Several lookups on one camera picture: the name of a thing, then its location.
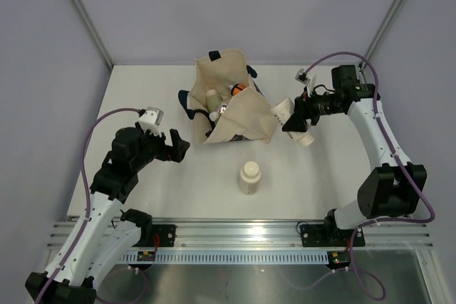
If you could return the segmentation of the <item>white lotion bottle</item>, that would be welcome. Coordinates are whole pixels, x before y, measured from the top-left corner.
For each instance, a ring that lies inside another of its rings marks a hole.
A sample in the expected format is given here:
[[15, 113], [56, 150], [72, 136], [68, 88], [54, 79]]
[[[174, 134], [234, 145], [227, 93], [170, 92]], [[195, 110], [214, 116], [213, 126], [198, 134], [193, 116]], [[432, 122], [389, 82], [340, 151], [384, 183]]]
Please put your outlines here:
[[[286, 98], [280, 103], [271, 108], [272, 115], [276, 118], [279, 124], [283, 127], [294, 111], [294, 102], [290, 98]], [[302, 147], [308, 147], [314, 142], [314, 136], [307, 132], [285, 132], [291, 139], [298, 142]]]

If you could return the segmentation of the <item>green bottle white cap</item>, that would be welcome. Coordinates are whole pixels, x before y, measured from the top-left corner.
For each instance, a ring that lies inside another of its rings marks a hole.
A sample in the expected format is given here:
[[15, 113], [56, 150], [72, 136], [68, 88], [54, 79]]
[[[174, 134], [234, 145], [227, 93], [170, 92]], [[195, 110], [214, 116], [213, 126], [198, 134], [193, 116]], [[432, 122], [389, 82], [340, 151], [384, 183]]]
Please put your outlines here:
[[209, 113], [218, 112], [222, 105], [222, 96], [216, 90], [208, 90], [205, 94], [206, 106]]

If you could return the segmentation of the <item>silver metallic bottle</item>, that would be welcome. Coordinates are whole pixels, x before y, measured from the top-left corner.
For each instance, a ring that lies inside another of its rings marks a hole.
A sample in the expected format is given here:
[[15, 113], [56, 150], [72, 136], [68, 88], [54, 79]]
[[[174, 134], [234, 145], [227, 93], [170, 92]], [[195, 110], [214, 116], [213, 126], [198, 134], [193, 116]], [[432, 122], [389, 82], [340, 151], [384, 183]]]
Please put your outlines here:
[[212, 122], [217, 122], [218, 119], [224, 114], [225, 110], [227, 109], [226, 103], [221, 103], [220, 106], [213, 112], [209, 114], [209, 119]]

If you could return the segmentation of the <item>floral canvas tote bag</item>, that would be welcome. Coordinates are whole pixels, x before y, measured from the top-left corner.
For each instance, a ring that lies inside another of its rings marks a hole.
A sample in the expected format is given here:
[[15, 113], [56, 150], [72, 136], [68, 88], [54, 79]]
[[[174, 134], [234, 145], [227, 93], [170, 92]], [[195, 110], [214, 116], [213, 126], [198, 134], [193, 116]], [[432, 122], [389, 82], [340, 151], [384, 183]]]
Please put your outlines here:
[[[269, 143], [276, 127], [271, 106], [257, 87], [257, 72], [237, 49], [210, 51], [195, 61], [196, 78], [192, 89], [180, 90], [178, 100], [192, 121], [194, 139], [199, 144], [240, 140]], [[229, 86], [240, 83], [246, 88], [231, 96]], [[216, 90], [227, 109], [217, 122], [209, 119], [206, 92]]]

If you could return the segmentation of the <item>cream bottle white cap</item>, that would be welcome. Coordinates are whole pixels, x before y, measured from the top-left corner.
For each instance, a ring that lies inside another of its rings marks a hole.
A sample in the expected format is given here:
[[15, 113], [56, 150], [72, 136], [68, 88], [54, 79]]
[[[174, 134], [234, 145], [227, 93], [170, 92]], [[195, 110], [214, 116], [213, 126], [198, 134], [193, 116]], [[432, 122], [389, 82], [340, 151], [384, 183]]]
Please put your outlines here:
[[239, 188], [246, 195], [258, 192], [261, 181], [261, 169], [256, 162], [246, 162], [239, 171]]

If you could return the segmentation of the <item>orange navy spray bottle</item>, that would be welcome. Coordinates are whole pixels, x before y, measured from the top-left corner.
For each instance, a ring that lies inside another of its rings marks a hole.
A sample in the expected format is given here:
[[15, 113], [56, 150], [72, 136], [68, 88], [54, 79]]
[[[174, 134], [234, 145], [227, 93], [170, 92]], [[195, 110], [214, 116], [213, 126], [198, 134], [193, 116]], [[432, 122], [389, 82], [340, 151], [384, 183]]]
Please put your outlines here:
[[231, 96], [235, 96], [235, 95], [239, 94], [240, 92], [242, 92], [245, 88], [246, 88], [246, 86], [242, 85], [240, 83], [236, 83], [234, 85], [230, 85], [229, 86], [230, 95]]

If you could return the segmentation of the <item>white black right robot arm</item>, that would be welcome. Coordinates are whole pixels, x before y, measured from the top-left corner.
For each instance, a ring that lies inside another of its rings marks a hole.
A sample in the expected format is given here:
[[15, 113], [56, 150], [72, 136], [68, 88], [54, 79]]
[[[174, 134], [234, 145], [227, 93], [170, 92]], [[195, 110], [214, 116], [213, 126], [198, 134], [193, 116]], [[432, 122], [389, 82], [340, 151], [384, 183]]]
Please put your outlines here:
[[307, 74], [300, 70], [296, 75], [304, 90], [294, 99], [282, 130], [307, 133], [321, 117], [345, 114], [358, 131], [371, 171], [350, 204], [330, 210], [319, 224], [299, 225], [301, 242], [305, 247], [361, 247], [365, 245], [362, 224], [408, 219], [415, 212], [427, 171], [401, 150], [386, 122], [376, 85], [362, 83], [354, 65], [333, 68], [333, 87], [322, 94]]

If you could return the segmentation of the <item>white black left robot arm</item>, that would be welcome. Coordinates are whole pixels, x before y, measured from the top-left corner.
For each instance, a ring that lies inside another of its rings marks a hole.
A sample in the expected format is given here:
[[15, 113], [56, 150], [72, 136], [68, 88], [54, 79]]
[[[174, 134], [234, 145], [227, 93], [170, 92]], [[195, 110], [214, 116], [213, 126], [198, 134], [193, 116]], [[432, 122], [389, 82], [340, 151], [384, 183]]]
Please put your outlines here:
[[95, 173], [83, 215], [76, 222], [57, 256], [42, 273], [33, 272], [26, 290], [35, 303], [94, 303], [101, 283], [120, 257], [135, 244], [152, 241], [152, 217], [128, 209], [113, 233], [103, 235], [121, 210], [138, 174], [154, 160], [180, 163], [189, 142], [170, 130], [171, 145], [165, 135], [154, 135], [139, 125], [116, 132], [111, 149]]

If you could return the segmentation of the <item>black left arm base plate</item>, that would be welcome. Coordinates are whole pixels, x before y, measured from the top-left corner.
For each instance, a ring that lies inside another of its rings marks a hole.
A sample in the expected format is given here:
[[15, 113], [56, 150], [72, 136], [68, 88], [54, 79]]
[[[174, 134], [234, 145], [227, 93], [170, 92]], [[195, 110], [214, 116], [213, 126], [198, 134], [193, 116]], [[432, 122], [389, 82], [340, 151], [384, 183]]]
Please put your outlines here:
[[177, 227], [174, 224], [152, 224], [145, 235], [144, 246], [170, 248], [175, 245]]

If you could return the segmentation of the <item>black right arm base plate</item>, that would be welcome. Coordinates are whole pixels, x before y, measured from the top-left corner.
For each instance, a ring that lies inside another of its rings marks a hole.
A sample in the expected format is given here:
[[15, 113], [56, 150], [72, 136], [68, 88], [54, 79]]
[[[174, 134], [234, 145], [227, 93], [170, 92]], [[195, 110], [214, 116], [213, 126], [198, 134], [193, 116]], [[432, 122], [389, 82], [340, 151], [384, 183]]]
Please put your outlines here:
[[330, 231], [323, 224], [305, 224], [298, 227], [303, 247], [364, 247], [366, 241], [362, 232], [356, 233], [351, 241], [353, 230], [335, 228]]

